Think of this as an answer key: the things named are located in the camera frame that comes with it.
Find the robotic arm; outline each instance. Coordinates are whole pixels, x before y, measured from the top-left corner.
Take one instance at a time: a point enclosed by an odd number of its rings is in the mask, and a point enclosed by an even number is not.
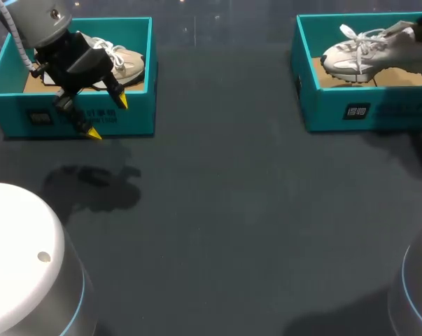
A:
[[[120,109],[127,108],[123,86],[114,78],[113,62],[103,49],[91,48],[80,32],[71,33],[72,15],[63,0],[0,0],[0,21],[12,34],[24,65],[33,77],[44,72],[62,89],[54,100],[81,134],[101,139],[84,115],[73,105],[73,98],[86,87],[103,81]],[[36,49],[35,69],[25,49]]]

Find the shoe sole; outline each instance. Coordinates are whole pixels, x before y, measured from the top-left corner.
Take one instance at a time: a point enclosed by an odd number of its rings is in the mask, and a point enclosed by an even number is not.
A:
[[[422,64],[418,64],[414,66],[413,64],[403,64],[402,66],[389,66],[386,68],[382,68],[374,73],[362,73],[362,74],[349,74],[346,75],[344,73],[330,73],[326,70],[326,68],[323,65],[323,60],[321,60],[321,66],[324,68],[324,71],[327,75],[332,76],[336,79],[341,79],[347,83],[368,83],[371,81],[379,72],[389,69],[389,68],[399,68],[402,70],[405,70],[406,72],[409,72],[411,74],[422,74],[422,71],[419,71],[419,69],[422,69]]]
[[[137,74],[133,75],[132,77],[120,79],[120,80],[118,80],[118,82],[119,82],[119,84],[122,84],[124,88],[126,88],[128,86],[136,85],[136,84],[142,82],[145,79],[145,77],[146,77],[146,70],[144,69],[141,73],[137,73]],[[92,85],[91,88],[93,88],[97,91],[106,90],[106,86],[105,86],[104,82],[96,83],[96,84]]]

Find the shoelace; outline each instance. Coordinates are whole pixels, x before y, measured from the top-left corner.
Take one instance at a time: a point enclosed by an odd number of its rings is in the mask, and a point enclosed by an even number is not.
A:
[[[362,55],[366,55],[373,48],[382,48],[386,46],[387,40],[383,34],[385,29],[374,29],[366,31],[364,33],[359,33],[357,35],[350,27],[342,24],[339,28],[342,33],[350,39],[350,41],[342,42],[340,44],[347,44],[353,41],[356,44],[357,48],[357,66],[360,73],[362,73]]]
[[[113,45],[111,42],[105,41],[99,37],[93,37],[92,40],[95,42],[94,47],[93,47],[94,49],[102,49],[102,48],[105,49],[106,53],[113,61],[115,68],[119,70],[122,70],[125,68],[124,59],[122,58],[122,56],[116,53],[118,49],[125,49],[125,47],[121,45]]]

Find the cardboard insert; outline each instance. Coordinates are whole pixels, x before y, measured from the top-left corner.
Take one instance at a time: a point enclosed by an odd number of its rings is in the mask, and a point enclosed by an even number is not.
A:
[[[143,90],[143,84],[144,84],[144,81],[137,83],[135,85],[128,86],[128,87],[125,88],[125,91],[142,91]],[[42,93],[42,92],[54,92],[54,93],[56,93],[56,92],[58,92],[59,89],[60,89],[59,86],[45,85],[41,78],[39,78],[39,77],[33,78],[31,76],[31,74],[29,73],[23,93]],[[83,91],[96,92],[97,90],[94,90],[90,87],[86,87],[85,89],[83,89]]]
[[[389,68],[380,71],[368,83],[347,83],[344,80],[333,78],[325,72],[320,58],[312,59],[320,87],[322,88],[358,88],[366,86],[422,86],[422,74],[409,73],[398,68]]]

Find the white cylindrical robot base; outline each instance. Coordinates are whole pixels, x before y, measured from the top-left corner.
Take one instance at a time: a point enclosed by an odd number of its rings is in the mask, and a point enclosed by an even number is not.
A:
[[[397,336],[422,336],[422,231],[391,286],[388,313]]]
[[[92,336],[92,284],[52,209],[0,184],[0,336]]]

